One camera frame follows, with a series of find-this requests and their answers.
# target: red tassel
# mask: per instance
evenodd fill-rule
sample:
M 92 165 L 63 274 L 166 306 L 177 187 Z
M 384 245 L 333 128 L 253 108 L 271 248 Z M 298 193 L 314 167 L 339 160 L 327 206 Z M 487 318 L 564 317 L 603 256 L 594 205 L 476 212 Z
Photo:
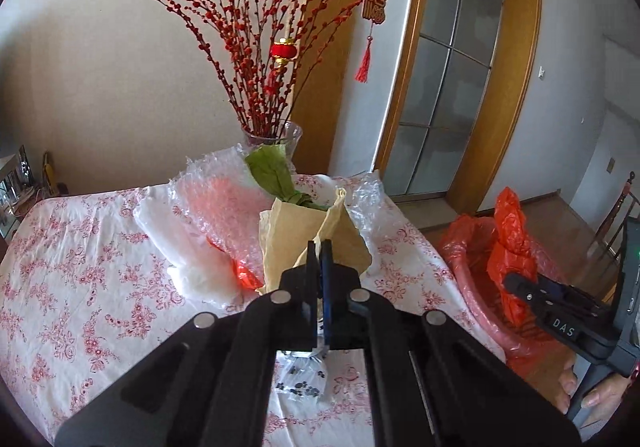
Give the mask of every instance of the red tassel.
M 362 64 L 360 64 L 360 68 L 356 73 L 355 79 L 358 82 L 367 82 L 367 78 L 369 77 L 369 65 L 371 64 L 371 43 L 373 42 L 373 37 L 369 35 L 367 37 L 367 49 L 364 52 L 364 56 L 362 57 Z

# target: screw head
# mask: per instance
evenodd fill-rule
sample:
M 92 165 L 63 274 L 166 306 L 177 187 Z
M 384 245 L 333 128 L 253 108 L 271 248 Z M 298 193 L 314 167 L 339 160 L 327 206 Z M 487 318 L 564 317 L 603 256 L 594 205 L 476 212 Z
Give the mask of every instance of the screw head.
M 291 294 L 286 290 L 276 290 L 271 294 L 271 302 L 274 304 L 284 304 L 291 300 Z
M 432 326 L 442 326 L 447 322 L 447 316 L 440 310 L 431 310 L 427 313 L 427 322 Z
M 355 302 L 365 302 L 369 300 L 370 294 L 369 290 L 365 290 L 364 288 L 356 288 L 355 290 L 351 290 L 349 297 L 351 297 L 351 300 Z
M 213 313 L 203 312 L 203 313 L 198 313 L 193 318 L 193 325 L 196 326 L 196 328 L 202 330 L 204 328 L 209 328 L 213 326 L 213 323 L 215 321 L 216 321 L 216 316 L 213 315 Z

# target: human hand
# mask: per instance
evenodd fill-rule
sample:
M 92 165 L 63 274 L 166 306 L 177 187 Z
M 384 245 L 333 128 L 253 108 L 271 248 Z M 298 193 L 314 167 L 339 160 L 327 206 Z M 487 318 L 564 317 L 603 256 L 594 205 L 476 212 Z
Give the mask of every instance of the human hand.
M 556 407 L 565 414 L 569 409 L 571 396 L 578 387 L 578 379 L 574 375 L 575 355 L 566 361 L 564 371 L 560 374 L 558 382 L 562 388 L 556 395 Z M 600 382 L 594 389 L 582 399 L 581 407 L 593 408 L 583 427 L 600 420 L 609 419 L 618 407 L 622 395 L 631 381 L 615 373 Z

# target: plastic bag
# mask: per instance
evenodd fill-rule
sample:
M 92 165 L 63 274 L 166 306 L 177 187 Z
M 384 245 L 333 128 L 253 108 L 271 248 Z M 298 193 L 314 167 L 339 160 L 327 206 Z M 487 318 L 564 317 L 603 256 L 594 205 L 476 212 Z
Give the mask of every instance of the plastic bag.
M 255 182 L 240 146 L 189 161 L 170 182 L 170 195 L 209 242 L 235 260 L 242 287 L 262 286 L 258 226 L 260 212 L 271 208 L 274 198 Z
M 398 222 L 398 213 L 385 209 L 395 205 L 385 194 L 378 171 L 345 178 L 341 183 L 347 191 L 344 206 L 371 255 L 369 269 L 377 269 L 381 262 L 378 244 L 392 237 L 389 232 L 396 231 Z
M 173 265 L 167 268 L 185 299 L 212 303 L 220 309 L 234 303 L 240 289 L 231 258 L 213 248 L 189 221 L 172 213 L 166 191 L 153 192 L 133 211 L 151 242 Z
M 470 312 L 504 350 L 508 365 L 524 377 L 557 343 L 535 325 L 535 317 L 528 308 L 520 328 L 506 317 L 498 287 L 487 275 L 487 263 L 497 241 L 494 218 L 472 218 L 464 214 L 449 225 L 436 248 L 453 272 Z M 565 283 L 564 275 L 532 239 L 530 251 L 542 275 Z
M 317 400 L 326 387 L 326 364 L 320 357 L 278 354 L 282 369 L 275 382 L 276 393 L 292 400 Z
M 524 228 L 527 218 L 515 192 L 508 187 L 498 195 L 494 218 L 498 241 L 494 244 L 486 271 L 500 291 L 505 316 L 520 327 L 527 316 L 527 304 L 507 292 L 502 282 L 508 273 L 517 272 L 535 283 L 538 265 L 531 255 L 531 239 Z

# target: glass door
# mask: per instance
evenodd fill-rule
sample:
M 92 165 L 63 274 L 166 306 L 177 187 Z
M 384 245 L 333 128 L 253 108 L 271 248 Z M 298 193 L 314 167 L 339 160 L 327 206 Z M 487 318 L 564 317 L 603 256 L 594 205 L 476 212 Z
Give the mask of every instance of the glass door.
M 411 81 L 383 182 L 390 196 L 444 195 L 491 71 L 502 0 L 426 0 Z

